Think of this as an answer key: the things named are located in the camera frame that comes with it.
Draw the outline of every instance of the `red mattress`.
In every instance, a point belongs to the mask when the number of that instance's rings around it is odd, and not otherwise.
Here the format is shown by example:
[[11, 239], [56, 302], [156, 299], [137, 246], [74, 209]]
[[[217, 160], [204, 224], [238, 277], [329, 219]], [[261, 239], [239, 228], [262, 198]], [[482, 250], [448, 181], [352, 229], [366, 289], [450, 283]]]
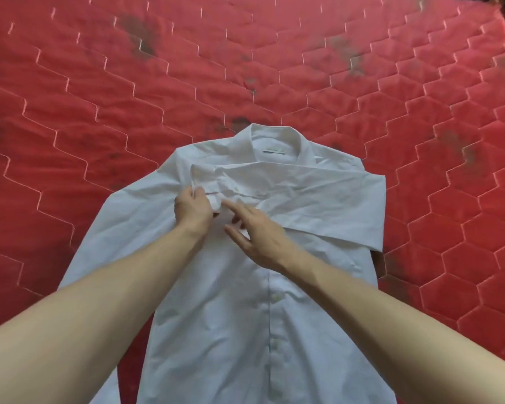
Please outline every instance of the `red mattress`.
[[[0, 324], [178, 146], [290, 125], [387, 177], [380, 287], [505, 359], [505, 26], [463, 0], [0, 0]], [[120, 364], [135, 402], [146, 329]]]

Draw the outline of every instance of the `white fabric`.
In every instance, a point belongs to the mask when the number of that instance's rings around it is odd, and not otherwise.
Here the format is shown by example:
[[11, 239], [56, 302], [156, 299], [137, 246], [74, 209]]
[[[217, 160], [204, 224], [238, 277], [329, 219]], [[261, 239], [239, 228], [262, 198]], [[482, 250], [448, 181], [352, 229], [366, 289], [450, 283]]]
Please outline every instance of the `white fabric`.
[[[377, 286], [385, 180], [356, 157], [288, 127], [252, 124], [177, 149], [112, 194], [61, 286], [122, 258], [174, 225], [174, 197], [202, 186], [254, 204], [327, 263]], [[288, 279], [255, 265], [223, 234], [221, 210], [201, 252], [155, 311], [138, 404], [394, 404], [394, 394], [339, 326]], [[93, 404], [118, 404], [116, 370]]]

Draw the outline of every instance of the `hand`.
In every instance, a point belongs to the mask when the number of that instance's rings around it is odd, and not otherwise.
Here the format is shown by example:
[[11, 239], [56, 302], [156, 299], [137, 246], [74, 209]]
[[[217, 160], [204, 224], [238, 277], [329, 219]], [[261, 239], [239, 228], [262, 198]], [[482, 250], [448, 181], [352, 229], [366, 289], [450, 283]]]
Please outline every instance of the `hand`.
[[198, 187], [188, 186], [174, 200], [176, 227], [183, 227], [203, 237], [209, 231], [213, 221], [213, 210], [206, 192]]
[[247, 230], [250, 240], [232, 225], [225, 225], [224, 231], [261, 267], [285, 274], [291, 260], [304, 252], [286, 236], [284, 228], [263, 211], [227, 199], [222, 200], [222, 205], [234, 213], [232, 223], [241, 222], [241, 228]]

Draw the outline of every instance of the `right hand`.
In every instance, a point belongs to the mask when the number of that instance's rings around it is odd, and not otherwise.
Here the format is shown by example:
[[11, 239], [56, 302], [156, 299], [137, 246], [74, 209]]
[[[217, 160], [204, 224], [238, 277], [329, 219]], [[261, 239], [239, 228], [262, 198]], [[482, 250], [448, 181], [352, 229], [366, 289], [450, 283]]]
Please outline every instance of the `right hand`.
[[241, 222], [250, 240], [236, 227], [225, 225], [224, 231], [257, 265], [285, 273], [301, 249], [284, 233], [284, 228], [255, 207], [223, 199], [222, 205], [234, 213], [232, 223]]

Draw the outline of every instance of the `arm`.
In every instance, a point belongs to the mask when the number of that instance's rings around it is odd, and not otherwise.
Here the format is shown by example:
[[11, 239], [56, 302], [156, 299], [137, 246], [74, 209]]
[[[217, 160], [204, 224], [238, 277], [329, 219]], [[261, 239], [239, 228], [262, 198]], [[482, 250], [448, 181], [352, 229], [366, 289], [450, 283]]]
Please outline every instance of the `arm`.
[[176, 198], [176, 226], [0, 326], [0, 404], [86, 404], [200, 249], [202, 189]]
[[451, 328], [296, 246], [255, 208], [224, 201], [248, 240], [227, 234], [258, 265], [294, 281], [350, 336], [407, 404], [505, 404], [505, 361]]

